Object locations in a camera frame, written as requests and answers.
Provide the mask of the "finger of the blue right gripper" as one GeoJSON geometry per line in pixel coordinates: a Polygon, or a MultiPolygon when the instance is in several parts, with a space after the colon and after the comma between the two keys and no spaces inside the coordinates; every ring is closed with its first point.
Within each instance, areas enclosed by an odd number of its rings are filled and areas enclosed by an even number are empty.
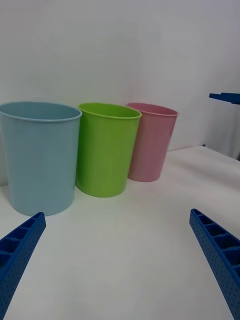
{"type": "Polygon", "coordinates": [[[239,93],[229,93],[229,92],[222,92],[220,94],[217,93],[210,93],[209,98],[228,102],[231,104],[240,104],[240,94],[239,93]]]}

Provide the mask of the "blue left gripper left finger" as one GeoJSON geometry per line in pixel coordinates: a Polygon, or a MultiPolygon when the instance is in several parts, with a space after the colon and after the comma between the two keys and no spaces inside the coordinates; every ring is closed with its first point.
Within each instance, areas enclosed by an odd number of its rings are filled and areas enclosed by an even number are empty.
{"type": "Polygon", "coordinates": [[[43,212],[19,225],[0,240],[0,319],[4,319],[10,302],[46,228],[43,212]]]}

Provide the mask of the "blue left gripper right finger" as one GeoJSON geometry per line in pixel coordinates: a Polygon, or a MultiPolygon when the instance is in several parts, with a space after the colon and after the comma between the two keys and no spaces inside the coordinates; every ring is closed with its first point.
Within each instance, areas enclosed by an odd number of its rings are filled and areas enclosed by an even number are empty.
{"type": "Polygon", "coordinates": [[[235,320],[240,319],[240,240],[199,210],[189,224],[235,320]]]}

